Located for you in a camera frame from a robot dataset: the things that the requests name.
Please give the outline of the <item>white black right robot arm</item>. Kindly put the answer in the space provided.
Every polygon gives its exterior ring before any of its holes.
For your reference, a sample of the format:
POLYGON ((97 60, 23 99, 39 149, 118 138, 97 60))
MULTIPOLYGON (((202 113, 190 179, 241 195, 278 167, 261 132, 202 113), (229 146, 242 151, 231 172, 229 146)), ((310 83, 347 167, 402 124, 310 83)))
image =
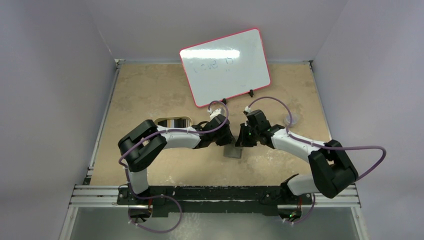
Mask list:
POLYGON ((281 184, 280 196, 284 202, 292 204, 300 195, 315 193, 332 199, 358 180, 358 171, 340 142, 315 143, 289 133, 282 125, 271 125, 261 110, 245 115, 247 121, 240 125, 237 147, 252 148, 261 144, 292 154, 309 164, 309 175, 294 174, 281 184))

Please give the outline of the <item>grey leather card holder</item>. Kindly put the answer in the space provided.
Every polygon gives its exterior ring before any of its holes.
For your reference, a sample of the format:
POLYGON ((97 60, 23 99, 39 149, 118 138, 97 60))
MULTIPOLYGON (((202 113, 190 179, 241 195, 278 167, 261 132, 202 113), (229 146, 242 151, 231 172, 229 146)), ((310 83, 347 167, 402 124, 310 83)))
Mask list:
POLYGON ((243 149, 241 147, 236 146, 236 140, 233 139, 231 143, 226 144, 224 146, 223 156, 226 158, 241 159, 242 151, 243 149))

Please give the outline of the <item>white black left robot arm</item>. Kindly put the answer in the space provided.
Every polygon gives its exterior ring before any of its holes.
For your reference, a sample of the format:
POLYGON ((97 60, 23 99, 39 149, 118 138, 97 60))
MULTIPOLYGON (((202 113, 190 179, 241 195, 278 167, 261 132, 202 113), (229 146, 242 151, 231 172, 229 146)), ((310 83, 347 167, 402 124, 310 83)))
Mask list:
POLYGON ((169 128, 147 119, 118 141, 119 163, 126 168, 131 186, 129 197, 138 205, 149 199, 147 168, 162 150, 187 148, 202 149, 215 143, 226 146, 235 142, 230 122, 218 114, 199 124, 169 128))

